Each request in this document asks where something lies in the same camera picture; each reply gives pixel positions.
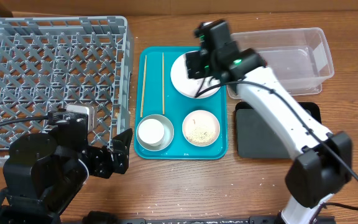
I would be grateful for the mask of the large white round plate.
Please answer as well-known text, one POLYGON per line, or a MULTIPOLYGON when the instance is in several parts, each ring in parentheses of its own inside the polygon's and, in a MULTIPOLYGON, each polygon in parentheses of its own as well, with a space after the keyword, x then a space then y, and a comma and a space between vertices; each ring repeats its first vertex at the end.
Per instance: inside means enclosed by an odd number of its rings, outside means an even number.
POLYGON ((181 54, 173 63, 170 78, 175 89, 182 95, 194 98, 198 91, 203 91, 220 83, 212 77, 190 79, 187 74, 186 54, 181 54))

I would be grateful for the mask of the grey metal bowl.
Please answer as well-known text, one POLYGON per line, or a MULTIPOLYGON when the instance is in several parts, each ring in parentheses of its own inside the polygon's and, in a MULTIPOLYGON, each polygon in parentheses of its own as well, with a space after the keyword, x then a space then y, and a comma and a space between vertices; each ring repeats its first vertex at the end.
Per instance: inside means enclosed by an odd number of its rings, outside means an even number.
POLYGON ((157 152, 157 151, 162 151, 164 150, 165 148, 167 148, 170 143, 173 141, 173 137, 174 137, 174 127, 173 127, 173 124, 171 123, 171 121, 166 118, 165 116, 163 115, 160 115, 160 114, 151 114, 151 115, 148 115, 146 116, 145 118, 143 118, 140 123, 137 125, 137 129, 136 129, 136 138, 139 142, 139 144, 147 151, 152 151, 152 152, 157 152), (139 137, 138 137, 138 134, 137 134, 137 130, 138 130, 138 126, 139 124, 144 121, 145 119, 148 119, 148 118, 154 118, 154 119, 157 119, 159 120, 162 124, 163 124, 163 127, 164 127, 164 130, 165 130, 165 135, 164 135, 164 139, 162 141, 162 143, 158 146, 150 146, 148 144, 145 144, 143 143, 139 137))

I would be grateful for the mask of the wooden chopstick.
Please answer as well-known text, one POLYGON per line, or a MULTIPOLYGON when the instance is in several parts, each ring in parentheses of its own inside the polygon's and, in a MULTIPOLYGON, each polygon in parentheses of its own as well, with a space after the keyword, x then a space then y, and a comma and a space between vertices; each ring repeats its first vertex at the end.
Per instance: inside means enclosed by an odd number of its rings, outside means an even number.
POLYGON ((144 97, 145 97, 145 81, 147 75, 147 55, 144 58, 144 72, 143 72, 143 82, 142 82, 142 96, 141 96, 141 106, 140 106, 140 117, 144 116, 144 97))
POLYGON ((165 115, 165 55, 162 53, 162 114, 165 115))

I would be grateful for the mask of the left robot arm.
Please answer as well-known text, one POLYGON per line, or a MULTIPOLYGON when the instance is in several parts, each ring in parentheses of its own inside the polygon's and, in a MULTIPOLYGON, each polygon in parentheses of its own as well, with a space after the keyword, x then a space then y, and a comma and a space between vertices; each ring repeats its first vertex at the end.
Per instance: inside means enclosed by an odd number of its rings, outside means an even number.
POLYGON ((129 167, 133 130, 112 139, 112 149, 88 143, 88 121, 52 121, 47 133, 21 136, 9 148, 2 172, 0 223, 60 223, 89 177, 108 179, 129 167))

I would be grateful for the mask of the pale pink bowl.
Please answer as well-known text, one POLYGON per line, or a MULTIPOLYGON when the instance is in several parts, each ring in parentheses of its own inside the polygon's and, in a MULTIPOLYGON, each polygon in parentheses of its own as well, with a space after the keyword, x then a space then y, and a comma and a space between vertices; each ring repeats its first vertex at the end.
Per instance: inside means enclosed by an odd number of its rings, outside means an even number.
POLYGON ((212 145, 220 135, 220 123, 209 111, 195 110, 189 113, 182 124, 185 139, 197 147, 212 145))

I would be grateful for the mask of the cream white plastic cup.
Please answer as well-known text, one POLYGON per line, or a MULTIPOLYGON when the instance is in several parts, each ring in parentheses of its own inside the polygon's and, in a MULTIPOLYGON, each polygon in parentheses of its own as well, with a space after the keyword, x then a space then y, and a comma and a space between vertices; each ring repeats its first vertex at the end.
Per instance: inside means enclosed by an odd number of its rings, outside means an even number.
POLYGON ((158 146, 164 139, 165 130, 159 120, 148 118, 139 124, 137 134, 143 143, 149 146, 158 146))

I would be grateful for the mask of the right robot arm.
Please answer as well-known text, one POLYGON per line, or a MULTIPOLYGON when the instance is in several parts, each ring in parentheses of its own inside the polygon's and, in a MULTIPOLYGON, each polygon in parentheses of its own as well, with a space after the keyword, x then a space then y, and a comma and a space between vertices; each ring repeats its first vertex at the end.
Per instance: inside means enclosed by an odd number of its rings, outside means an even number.
POLYGON ((293 161, 285 177, 291 197, 279 220, 313 223, 352 178, 350 137, 333 134, 306 112, 254 49, 239 49, 225 20, 201 23, 194 35, 200 50, 186 54, 188 77, 231 87, 271 127, 293 161))

